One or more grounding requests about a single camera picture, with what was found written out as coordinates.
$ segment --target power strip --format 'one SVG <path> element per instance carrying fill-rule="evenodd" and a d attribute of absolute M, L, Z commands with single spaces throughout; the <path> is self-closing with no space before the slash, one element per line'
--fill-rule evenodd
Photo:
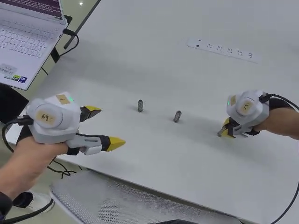
<path fill-rule="evenodd" d="M 200 49 L 200 50 L 210 51 L 220 55 L 226 55 L 229 57 L 238 58 L 249 62 L 258 63 L 259 61 L 258 56 L 252 52 L 224 47 L 220 44 L 213 44 L 211 42 L 204 41 L 202 39 L 190 38 L 188 40 L 187 46 L 191 48 Z"/>

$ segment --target black cable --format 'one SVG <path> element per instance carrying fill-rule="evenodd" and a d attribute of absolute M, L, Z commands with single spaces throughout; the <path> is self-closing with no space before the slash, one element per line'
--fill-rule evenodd
<path fill-rule="evenodd" d="M 12 121 L 9 121 L 7 122 L 3 127 L 2 127 L 2 139 L 3 139 L 3 142 L 4 144 L 6 145 L 6 147 L 13 153 L 14 150 L 11 148 L 11 146 L 9 145 L 7 139 L 6 139 L 6 129 L 11 125 L 11 124 L 17 124 L 18 123 L 18 120 L 15 119 L 15 120 L 12 120 Z"/>
<path fill-rule="evenodd" d="M 269 94 L 270 97 L 276 97 L 276 98 L 280 98 L 282 100 L 284 100 L 285 102 L 291 104 L 292 106 L 294 106 L 298 111 L 299 111 L 299 106 L 297 106 L 296 104 L 294 104 L 292 101 L 288 100 L 287 98 L 284 98 L 280 95 L 277 95 L 277 94 Z"/>
<path fill-rule="evenodd" d="M 297 190 L 294 194 L 294 197 L 293 199 L 291 200 L 290 204 L 288 205 L 288 207 L 285 209 L 285 211 L 272 223 L 270 224 L 275 224 L 277 223 L 283 216 L 285 216 L 285 214 L 288 212 L 288 210 L 291 208 L 291 206 L 294 204 L 295 200 L 296 200 L 296 197 L 298 196 L 298 192 L 299 192 L 299 182 L 298 182 L 298 185 L 297 185 Z"/>
<path fill-rule="evenodd" d="M 64 170 L 65 170 L 64 172 L 68 172 L 68 175 L 71 175 L 69 173 L 69 171 L 71 171 L 71 170 L 68 170 L 63 164 L 61 164 L 60 162 L 57 162 L 56 160 L 53 160 L 53 162 L 55 162 L 55 163 L 59 164 L 60 166 L 62 166 L 64 168 Z"/>
<path fill-rule="evenodd" d="M 61 174 L 61 179 L 64 178 L 64 175 L 66 175 L 66 176 L 71 176 L 70 173 L 74 173 L 74 174 L 76 174 L 77 172 L 72 171 L 72 170 L 66 170 L 66 171 L 62 172 L 62 174 Z"/>
<path fill-rule="evenodd" d="M 43 67 L 42 67 L 42 70 L 47 74 L 47 76 L 49 75 L 47 72 L 46 72 L 46 70 L 45 69 L 43 69 Z"/>
<path fill-rule="evenodd" d="M 71 49 L 69 49 L 68 51 L 66 51 L 66 52 L 64 52 L 63 54 L 61 54 L 60 56 L 63 56 L 63 55 L 65 55 L 65 54 L 69 53 L 70 51 L 74 50 L 74 49 L 79 45 L 79 37 L 78 37 L 78 35 L 75 34 L 74 36 L 77 38 L 77 43 L 76 43 L 76 45 L 75 45 L 74 47 L 72 47 Z"/>
<path fill-rule="evenodd" d="M 38 214 L 42 213 L 43 211 L 45 211 L 53 203 L 54 203 L 54 200 L 51 199 L 51 201 L 45 207 L 43 207 L 43 208 L 41 208 L 37 211 L 31 212 L 29 214 L 23 215 L 23 216 L 18 216 L 18 217 L 15 217 L 15 218 L 10 218 L 10 219 L 4 220 L 3 223 L 4 224 L 13 224 L 13 223 L 18 223 L 18 222 L 24 221 L 26 219 L 32 218 L 32 217 L 37 216 Z"/>

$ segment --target mesh chair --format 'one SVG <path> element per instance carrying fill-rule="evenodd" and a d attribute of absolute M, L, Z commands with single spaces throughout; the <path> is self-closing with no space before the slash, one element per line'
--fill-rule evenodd
<path fill-rule="evenodd" d="M 183 205 L 93 171 L 51 185 L 51 194 L 78 223 L 149 224 L 182 219 L 199 224 L 240 224 L 229 216 Z"/>

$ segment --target metal cylinder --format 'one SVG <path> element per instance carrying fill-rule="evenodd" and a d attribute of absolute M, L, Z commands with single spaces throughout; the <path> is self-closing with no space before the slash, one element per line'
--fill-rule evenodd
<path fill-rule="evenodd" d="M 181 111 L 177 111 L 177 112 L 176 112 L 176 115 L 174 116 L 173 121 L 174 121 L 175 123 L 178 123 L 178 120 L 180 119 L 181 115 L 182 115 L 182 112 L 181 112 Z"/>
<path fill-rule="evenodd" d="M 143 101 L 141 99 L 138 101 L 137 110 L 138 110 L 138 112 L 143 111 Z"/>

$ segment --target black strap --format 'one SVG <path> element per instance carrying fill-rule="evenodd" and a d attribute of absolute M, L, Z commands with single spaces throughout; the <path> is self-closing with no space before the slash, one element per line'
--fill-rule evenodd
<path fill-rule="evenodd" d="M 0 222 L 5 219 L 5 216 L 9 213 L 12 206 L 12 200 L 7 195 L 0 192 Z"/>

